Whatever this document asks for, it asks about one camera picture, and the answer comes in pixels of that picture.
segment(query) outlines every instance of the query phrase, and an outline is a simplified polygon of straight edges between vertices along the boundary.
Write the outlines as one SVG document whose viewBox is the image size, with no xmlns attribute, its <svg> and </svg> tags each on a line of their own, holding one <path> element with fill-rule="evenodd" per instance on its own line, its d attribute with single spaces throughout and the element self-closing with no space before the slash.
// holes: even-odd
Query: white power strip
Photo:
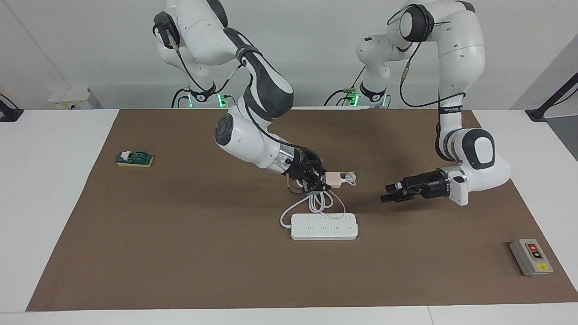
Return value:
<svg viewBox="0 0 578 325">
<path fill-rule="evenodd" d="M 327 213 L 340 218 L 342 213 Z M 296 213 L 291 216 L 291 238 L 296 241 L 344 241 L 357 238 L 357 222 L 353 213 L 341 219 L 327 218 L 319 213 Z"/>
</svg>

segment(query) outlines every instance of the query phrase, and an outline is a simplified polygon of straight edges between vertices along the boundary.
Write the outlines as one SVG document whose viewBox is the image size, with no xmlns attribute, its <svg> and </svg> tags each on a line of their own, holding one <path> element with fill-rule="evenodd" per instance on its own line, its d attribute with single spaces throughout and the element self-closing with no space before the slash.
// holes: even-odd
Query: brown mat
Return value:
<svg viewBox="0 0 578 325">
<path fill-rule="evenodd" d="M 298 198 L 214 143 L 223 113 L 119 113 L 28 311 L 578 301 L 512 182 L 466 207 L 379 202 L 385 184 L 445 164 L 436 111 L 292 111 L 274 123 L 327 170 L 358 175 L 336 193 L 359 236 L 336 242 L 293 241 L 279 226 Z M 478 126 L 471 112 L 464 125 Z M 123 150 L 154 154 L 152 168 L 118 167 Z M 555 273 L 522 276 L 506 243 L 519 237 L 538 239 Z"/>
</svg>

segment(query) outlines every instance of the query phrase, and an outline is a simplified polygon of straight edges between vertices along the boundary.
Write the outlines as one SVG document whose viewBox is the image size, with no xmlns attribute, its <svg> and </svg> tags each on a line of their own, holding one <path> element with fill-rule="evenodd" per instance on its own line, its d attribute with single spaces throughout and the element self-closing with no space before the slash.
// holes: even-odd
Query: black bracket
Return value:
<svg viewBox="0 0 578 325">
<path fill-rule="evenodd" d="M 550 107 L 554 106 L 556 102 L 562 98 L 575 84 L 578 83 L 578 73 L 575 73 L 570 80 L 568 80 L 558 91 L 554 93 L 548 100 L 543 103 L 540 108 L 537 109 L 527 109 L 526 114 L 530 117 L 530 119 L 534 122 L 546 122 L 544 118 L 544 114 L 546 111 L 550 109 Z"/>
<path fill-rule="evenodd" d="M 3 101 L 0 101 L 0 112 L 3 113 L 3 116 L 0 117 L 0 122 L 16 122 L 22 113 L 24 113 L 24 109 L 12 109 L 8 107 Z"/>
</svg>

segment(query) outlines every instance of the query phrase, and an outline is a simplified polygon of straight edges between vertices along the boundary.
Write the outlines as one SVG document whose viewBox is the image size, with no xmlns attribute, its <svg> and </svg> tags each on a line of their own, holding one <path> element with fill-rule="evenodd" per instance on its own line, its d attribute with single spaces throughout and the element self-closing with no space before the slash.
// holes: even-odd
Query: gray floor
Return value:
<svg viewBox="0 0 578 325">
<path fill-rule="evenodd" d="M 548 125 L 578 160 L 578 115 L 550 118 Z"/>
</svg>

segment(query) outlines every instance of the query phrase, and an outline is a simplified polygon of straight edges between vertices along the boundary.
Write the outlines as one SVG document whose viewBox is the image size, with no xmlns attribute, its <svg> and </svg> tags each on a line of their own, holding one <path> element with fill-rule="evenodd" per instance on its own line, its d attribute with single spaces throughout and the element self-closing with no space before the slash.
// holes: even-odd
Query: power outlet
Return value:
<svg viewBox="0 0 578 325">
<path fill-rule="evenodd" d="M 54 109 L 94 109 L 98 101 L 88 89 L 66 89 L 51 91 L 48 99 Z"/>
<path fill-rule="evenodd" d="M 356 239 L 358 229 L 353 213 L 296 213 L 291 216 L 291 238 L 296 241 L 334 241 Z"/>
</svg>

